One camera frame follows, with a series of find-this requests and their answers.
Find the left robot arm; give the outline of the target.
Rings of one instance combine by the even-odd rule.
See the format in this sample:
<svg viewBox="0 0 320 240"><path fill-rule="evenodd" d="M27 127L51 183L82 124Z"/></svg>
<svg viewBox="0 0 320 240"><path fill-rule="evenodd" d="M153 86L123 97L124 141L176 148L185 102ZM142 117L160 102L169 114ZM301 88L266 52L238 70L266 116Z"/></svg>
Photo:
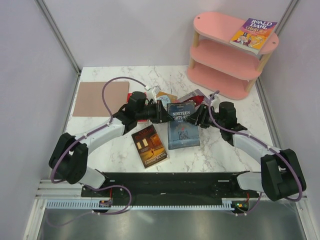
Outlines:
<svg viewBox="0 0 320 240"><path fill-rule="evenodd" d="M147 99L146 94L140 91L133 92L127 103L109 121L88 133L71 135L66 132L59 137L48 162L52 169L51 182L57 184L66 181L71 185L80 183L91 187L99 197L106 196L110 185L101 172L88 167L88 157L108 141L130 132L139 120L161 124L171 122L174 118L160 100Z"/></svg>

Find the blue Nineteen Eighty-Four book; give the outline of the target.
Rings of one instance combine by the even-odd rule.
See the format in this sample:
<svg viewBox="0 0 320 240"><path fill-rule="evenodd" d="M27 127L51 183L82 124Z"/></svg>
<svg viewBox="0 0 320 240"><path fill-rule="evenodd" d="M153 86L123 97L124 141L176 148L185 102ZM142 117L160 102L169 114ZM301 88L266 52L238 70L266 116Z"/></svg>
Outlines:
<svg viewBox="0 0 320 240"><path fill-rule="evenodd" d="M168 103L167 112L174 118L167 125L168 149L200 146L198 127L187 122L187 117L196 112L192 101L181 103Z"/></svg>

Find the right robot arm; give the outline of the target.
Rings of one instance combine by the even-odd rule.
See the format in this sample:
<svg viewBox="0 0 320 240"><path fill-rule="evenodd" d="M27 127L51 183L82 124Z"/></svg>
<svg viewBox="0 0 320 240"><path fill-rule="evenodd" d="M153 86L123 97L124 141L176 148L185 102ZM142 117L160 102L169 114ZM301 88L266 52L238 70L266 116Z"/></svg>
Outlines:
<svg viewBox="0 0 320 240"><path fill-rule="evenodd" d="M238 123L232 102L220 103L218 111L212 106L201 104L186 121L203 129L218 128L225 142L259 163L259 172L243 171L232 176L229 191L233 196L240 197L249 190L264 193L274 202L280 199L295 202L301 200L307 184L296 153L289 148L269 146L252 135Z"/></svg>

